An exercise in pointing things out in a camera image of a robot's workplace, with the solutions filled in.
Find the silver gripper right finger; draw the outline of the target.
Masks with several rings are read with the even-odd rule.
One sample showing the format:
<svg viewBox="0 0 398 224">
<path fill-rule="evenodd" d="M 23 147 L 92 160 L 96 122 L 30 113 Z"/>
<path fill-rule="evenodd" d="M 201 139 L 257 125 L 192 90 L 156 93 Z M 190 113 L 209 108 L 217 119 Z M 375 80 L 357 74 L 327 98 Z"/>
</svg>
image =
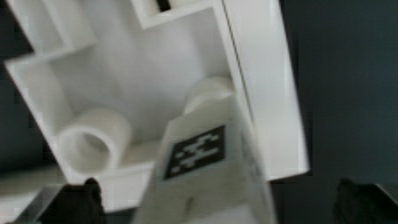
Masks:
<svg viewBox="0 0 398 224">
<path fill-rule="evenodd" d="M 334 224 L 398 224 L 398 184 L 343 179 L 332 206 Z"/>
</svg>

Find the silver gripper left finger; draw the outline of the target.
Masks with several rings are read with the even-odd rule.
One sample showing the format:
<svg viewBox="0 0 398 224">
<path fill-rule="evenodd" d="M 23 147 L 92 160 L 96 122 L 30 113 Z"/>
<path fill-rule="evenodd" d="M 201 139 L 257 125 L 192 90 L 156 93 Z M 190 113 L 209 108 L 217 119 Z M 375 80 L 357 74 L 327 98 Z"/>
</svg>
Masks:
<svg viewBox="0 0 398 224">
<path fill-rule="evenodd" d="M 96 179 L 89 178 L 78 185 L 44 186 L 14 224 L 106 224 Z"/>
</svg>

